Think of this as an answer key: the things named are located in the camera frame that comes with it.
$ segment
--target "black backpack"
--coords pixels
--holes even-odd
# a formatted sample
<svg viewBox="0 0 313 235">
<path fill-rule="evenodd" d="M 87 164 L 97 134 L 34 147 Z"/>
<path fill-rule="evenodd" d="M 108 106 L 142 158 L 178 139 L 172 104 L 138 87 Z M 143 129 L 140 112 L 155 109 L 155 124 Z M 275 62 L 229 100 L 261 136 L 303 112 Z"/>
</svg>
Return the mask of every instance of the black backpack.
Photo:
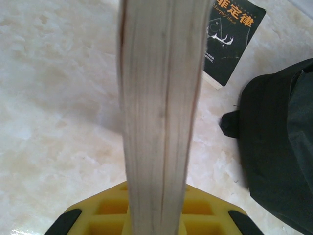
<svg viewBox="0 0 313 235">
<path fill-rule="evenodd" d="M 313 59 L 254 78 L 239 107 L 221 128 L 238 139 L 251 197 L 313 235 Z"/>
</svg>

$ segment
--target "murphy's law book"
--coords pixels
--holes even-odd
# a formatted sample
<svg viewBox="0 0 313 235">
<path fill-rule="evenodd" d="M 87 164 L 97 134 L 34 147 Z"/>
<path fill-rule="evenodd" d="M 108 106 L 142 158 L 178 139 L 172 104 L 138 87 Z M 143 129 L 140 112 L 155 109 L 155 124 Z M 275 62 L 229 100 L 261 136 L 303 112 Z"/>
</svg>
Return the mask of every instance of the murphy's law book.
<svg viewBox="0 0 313 235">
<path fill-rule="evenodd" d="M 227 84 L 265 14 L 247 0 L 216 0 L 207 27 L 204 80 L 216 89 Z"/>
</svg>

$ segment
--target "black book cover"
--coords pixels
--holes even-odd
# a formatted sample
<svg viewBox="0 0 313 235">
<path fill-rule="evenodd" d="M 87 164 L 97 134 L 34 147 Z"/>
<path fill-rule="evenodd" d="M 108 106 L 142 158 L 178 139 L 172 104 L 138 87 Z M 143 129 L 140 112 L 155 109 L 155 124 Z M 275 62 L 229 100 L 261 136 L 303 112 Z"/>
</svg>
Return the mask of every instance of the black book cover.
<svg viewBox="0 0 313 235">
<path fill-rule="evenodd" d="M 216 0 L 207 27 L 204 72 L 225 86 L 266 10 L 247 0 Z"/>
</svg>

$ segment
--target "marble floor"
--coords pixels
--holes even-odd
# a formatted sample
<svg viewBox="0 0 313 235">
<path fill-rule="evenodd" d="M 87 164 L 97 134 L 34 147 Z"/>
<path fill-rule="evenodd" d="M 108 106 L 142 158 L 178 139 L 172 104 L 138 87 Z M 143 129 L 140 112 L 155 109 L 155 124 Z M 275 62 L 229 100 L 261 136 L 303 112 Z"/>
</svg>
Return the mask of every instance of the marble floor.
<svg viewBox="0 0 313 235">
<path fill-rule="evenodd" d="M 202 84 L 188 183 L 242 207 L 267 235 L 297 235 L 250 197 L 218 123 L 249 80 L 313 57 L 313 22 L 287 0 L 251 2 L 267 15 L 229 84 Z M 118 1 L 0 6 L 0 234 L 41 235 L 70 205 L 125 181 Z"/>
</svg>

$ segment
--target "book title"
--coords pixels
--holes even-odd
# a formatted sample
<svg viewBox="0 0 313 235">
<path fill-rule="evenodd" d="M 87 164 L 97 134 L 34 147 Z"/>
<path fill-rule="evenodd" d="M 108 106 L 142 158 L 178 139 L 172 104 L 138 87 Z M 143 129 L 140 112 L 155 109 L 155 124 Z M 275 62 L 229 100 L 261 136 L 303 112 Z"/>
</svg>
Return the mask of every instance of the book title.
<svg viewBox="0 0 313 235">
<path fill-rule="evenodd" d="M 231 3 L 230 0 L 217 0 L 217 4 L 213 4 L 220 15 L 226 17 L 230 22 L 236 24 L 237 21 L 247 27 L 251 27 L 254 23 L 253 15 L 249 15 L 242 7 Z"/>
</svg>

